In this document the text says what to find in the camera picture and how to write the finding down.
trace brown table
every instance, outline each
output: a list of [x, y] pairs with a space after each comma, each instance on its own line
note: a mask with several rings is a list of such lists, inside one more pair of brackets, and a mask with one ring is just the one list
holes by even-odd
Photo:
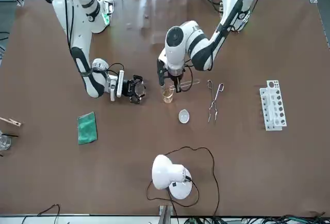
[[[308, 0], [260, 0], [249, 24], [230, 35], [201, 83], [162, 102], [156, 59], [167, 29], [196, 20], [208, 36], [218, 15], [205, 0], [125, 0], [113, 26], [92, 39], [91, 59], [122, 62], [126, 76], [142, 75], [140, 106], [104, 95], [93, 99], [70, 58], [53, 8], [28, 0], [18, 9], [0, 68], [0, 114], [19, 139], [0, 158], [0, 213], [37, 213], [53, 203], [62, 213], [156, 215], [146, 187], [156, 155], [181, 146], [208, 147], [215, 156], [219, 215], [330, 216], [330, 60], [317, 6]], [[223, 82], [218, 120], [208, 124], [208, 79]], [[258, 90], [278, 79], [288, 127], [266, 132]], [[180, 125], [181, 109], [190, 122]], [[98, 140], [77, 145], [77, 117], [94, 111]], [[170, 156], [200, 189], [199, 203], [179, 215], [211, 215], [216, 185], [205, 151]], [[150, 191], [150, 197], [167, 197]], [[183, 203], [194, 201], [196, 191]]]

